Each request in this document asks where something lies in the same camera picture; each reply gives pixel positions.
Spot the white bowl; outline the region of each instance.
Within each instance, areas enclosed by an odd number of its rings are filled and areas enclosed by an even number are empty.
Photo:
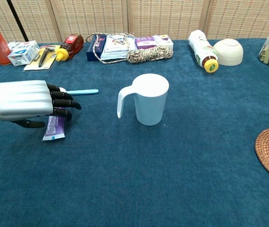
[[[214,46],[217,52],[218,64],[226,66],[239,65],[243,61],[243,47],[235,39],[223,39]]]

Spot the black pole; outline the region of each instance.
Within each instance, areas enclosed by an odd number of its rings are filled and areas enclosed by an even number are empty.
[[[6,1],[7,1],[8,5],[9,5],[9,7],[10,7],[10,10],[11,10],[13,16],[16,19],[17,25],[19,26],[19,28],[21,30],[21,33],[22,33],[22,35],[23,35],[23,37],[25,39],[25,42],[28,42],[29,40],[27,38],[27,35],[26,35],[25,31],[24,31],[24,28],[23,28],[23,26],[21,24],[21,21],[20,21],[19,17],[17,16],[17,12],[16,12],[11,0],[6,0]]]

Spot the rope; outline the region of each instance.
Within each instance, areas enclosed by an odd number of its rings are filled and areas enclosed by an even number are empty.
[[[164,58],[171,58],[173,55],[173,50],[171,50],[169,47],[166,46],[156,46],[156,47],[151,47],[148,49],[138,49],[136,51],[131,51],[129,49],[129,42],[127,40],[127,36],[134,37],[132,34],[129,33],[115,33],[115,34],[108,34],[108,33],[92,33],[86,38],[86,42],[88,42],[88,38],[91,37],[92,35],[96,35],[95,43],[93,44],[93,54],[95,57],[103,64],[112,64],[112,63],[118,63],[121,61],[128,61],[130,63],[141,63],[145,61],[154,61],[154,60],[159,60],[159,59],[164,59]],[[126,59],[120,59],[120,60],[114,60],[114,61],[103,61],[101,60],[96,52],[95,52],[95,45],[99,41],[99,36],[98,35],[123,35],[124,40],[126,41],[127,44],[127,49],[129,50],[127,53],[127,58]]]
[[[141,63],[145,61],[154,61],[164,58],[171,58],[173,50],[167,46],[155,46],[148,49],[138,49],[129,51],[127,61],[130,63]]]

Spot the woven wall panel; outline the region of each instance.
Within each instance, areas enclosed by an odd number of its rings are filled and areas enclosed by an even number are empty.
[[[61,41],[58,30],[57,33],[55,30],[55,19],[51,19],[51,12],[47,8],[47,0],[14,0],[12,2],[29,41],[36,40],[38,43]]]
[[[211,0],[207,38],[266,38],[269,35],[268,0]]]
[[[62,40],[81,33],[128,32],[126,0],[51,0]]]
[[[6,0],[0,0],[0,31],[7,43],[24,41],[22,33]]]
[[[129,32],[187,39],[204,28],[208,6],[209,0],[128,0]]]

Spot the mug handle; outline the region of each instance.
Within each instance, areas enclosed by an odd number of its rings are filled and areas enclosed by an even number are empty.
[[[117,117],[121,118],[121,116],[123,115],[123,108],[124,108],[124,98],[127,95],[131,95],[134,93],[134,89],[133,86],[128,86],[128,87],[124,87],[122,88],[122,90],[120,90],[119,92],[119,97],[117,100]]]

